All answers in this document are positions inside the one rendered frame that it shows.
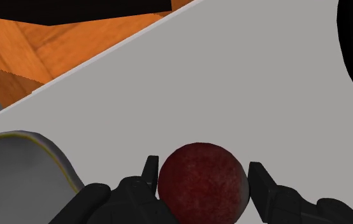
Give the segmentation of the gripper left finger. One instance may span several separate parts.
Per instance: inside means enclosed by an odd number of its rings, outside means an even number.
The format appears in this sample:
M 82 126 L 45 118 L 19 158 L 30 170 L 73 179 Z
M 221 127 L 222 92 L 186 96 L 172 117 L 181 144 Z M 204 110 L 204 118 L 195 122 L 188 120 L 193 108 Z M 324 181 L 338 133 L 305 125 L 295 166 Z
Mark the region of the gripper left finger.
M 155 196 L 159 157 L 147 157 L 140 176 L 83 187 L 49 224 L 180 224 L 164 201 Z

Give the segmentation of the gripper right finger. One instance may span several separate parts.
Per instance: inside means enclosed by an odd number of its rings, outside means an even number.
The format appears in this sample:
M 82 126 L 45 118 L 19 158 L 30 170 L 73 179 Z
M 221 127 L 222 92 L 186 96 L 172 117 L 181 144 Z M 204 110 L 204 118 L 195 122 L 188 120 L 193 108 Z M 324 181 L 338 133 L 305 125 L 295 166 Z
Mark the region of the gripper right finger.
M 260 162 L 249 164 L 250 198 L 266 224 L 353 224 L 353 209 L 344 202 L 321 198 L 316 204 L 295 189 L 278 185 Z

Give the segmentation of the dark red round fruit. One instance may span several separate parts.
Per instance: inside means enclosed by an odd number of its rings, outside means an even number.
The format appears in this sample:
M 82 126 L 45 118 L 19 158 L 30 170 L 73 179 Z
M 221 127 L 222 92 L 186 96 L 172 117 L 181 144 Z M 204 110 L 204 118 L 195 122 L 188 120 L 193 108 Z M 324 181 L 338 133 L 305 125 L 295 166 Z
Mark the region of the dark red round fruit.
M 180 224 L 235 224 L 249 203 L 241 163 L 211 143 L 191 143 L 163 163 L 158 194 Z

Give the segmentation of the grey bowl with yellow rim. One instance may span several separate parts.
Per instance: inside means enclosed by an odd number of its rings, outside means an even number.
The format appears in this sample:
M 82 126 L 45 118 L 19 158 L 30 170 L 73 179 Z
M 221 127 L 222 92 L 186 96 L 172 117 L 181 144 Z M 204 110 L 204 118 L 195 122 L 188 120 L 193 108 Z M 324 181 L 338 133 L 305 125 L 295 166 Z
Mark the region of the grey bowl with yellow rim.
M 45 136 L 0 132 L 0 224 L 49 224 L 83 187 L 65 154 Z

